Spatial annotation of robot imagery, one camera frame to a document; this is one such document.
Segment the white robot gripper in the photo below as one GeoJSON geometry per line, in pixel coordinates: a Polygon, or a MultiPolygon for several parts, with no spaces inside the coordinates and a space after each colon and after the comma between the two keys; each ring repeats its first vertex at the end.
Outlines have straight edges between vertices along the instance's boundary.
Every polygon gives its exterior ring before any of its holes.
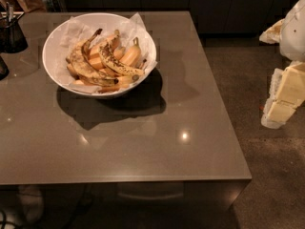
{"type": "Polygon", "coordinates": [[[298,0],[284,20],[261,33],[259,41],[279,42],[281,54],[293,61],[284,70],[274,70],[261,117],[264,127],[278,129],[305,101],[305,63],[299,62],[305,61],[305,0],[298,0]]]}

